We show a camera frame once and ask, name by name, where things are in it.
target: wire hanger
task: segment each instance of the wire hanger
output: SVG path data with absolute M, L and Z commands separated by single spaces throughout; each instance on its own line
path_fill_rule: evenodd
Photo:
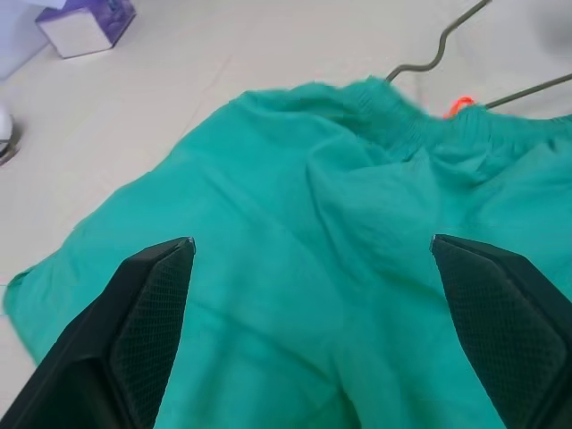
M 390 74 L 387 75 L 385 78 L 387 81 L 391 82 L 395 78 L 397 78 L 402 72 L 429 72 L 430 70 L 434 69 L 437 64 L 441 62 L 441 59 L 445 55 L 445 47 L 447 45 L 447 38 L 449 37 L 450 33 L 455 31 L 458 27 L 463 25 L 466 21 L 468 21 L 473 15 L 483 9 L 486 5 L 488 5 L 492 0 L 481 0 L 475 6 L 470 8 L 468 11 L 463 13 L 459 16 L 454 22 L 452 22 L 444 31 L 441 33 L 439 37 L 439 48 L 437 49 L 437 55 L 434 59 L 427 63 L 427 64 L 402 64 L 397 66 Z M 526 96 L 530 96 L 531 94 L 535 94 L 537 92 L 543 91 L 547 88 L 554 87 L 559 85 L 560 83 L 568 82 L 572 80 L 572 73 L 567 74 L 565 76 L 561 76 L 554 80 L 548 80 L 547 82 L 541 83 L 540 85 L 536 85 L 535 87 L 523 89 L 522 91 L 518 91 L 514 94 L 509 96 L 499 98 L 498 100 L 492 101 L 485 105 L 487 109 L 493 109 L 494 107 L 498 107 L 499 105 L 507 104 L 511 101 L 518 100 L 519 98 L 523 98 Z

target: orange tag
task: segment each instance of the orange tag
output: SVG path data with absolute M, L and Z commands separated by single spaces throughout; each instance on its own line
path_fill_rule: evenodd
M 445 115 L 445 119 L 451 118 L 458 114 L 463 107 L 466 105 L 474 105 L 476 104 L 475 100 L 471 97 L 461 97 L 459 100 L 455 102 L 453 107 L 449 110 L 449 113 Z

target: mesh panel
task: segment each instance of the mesh panel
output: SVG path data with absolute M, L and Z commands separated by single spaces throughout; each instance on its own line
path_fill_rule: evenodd
M 433 253 L 476 374 L 505 425 L 528 427 L 565 363 L 564 342 L 494 262 L 441 240 Z
M 111 353 L 111 368 L 138 429 L 151 429 L 179 347 L 189 247 L 155 265 Z

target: teal fabric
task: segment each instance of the teal fabric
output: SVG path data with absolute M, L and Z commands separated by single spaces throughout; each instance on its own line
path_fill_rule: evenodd
M 159 429 L 502 428 L 450 320 L 435 233 L 570 297 L 572 117 L 430 117 L 382 80 L 246 93 L 117 190 L 4 305 L 39 361 L 140 249 L 197 257 Z

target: purple tissue box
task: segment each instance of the purple tissue box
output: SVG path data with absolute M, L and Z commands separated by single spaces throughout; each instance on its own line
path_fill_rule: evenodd
M 68 0 L 45 9 L 36 24 L 63 58 L 111 49 L 133 18 L 130 0 Z

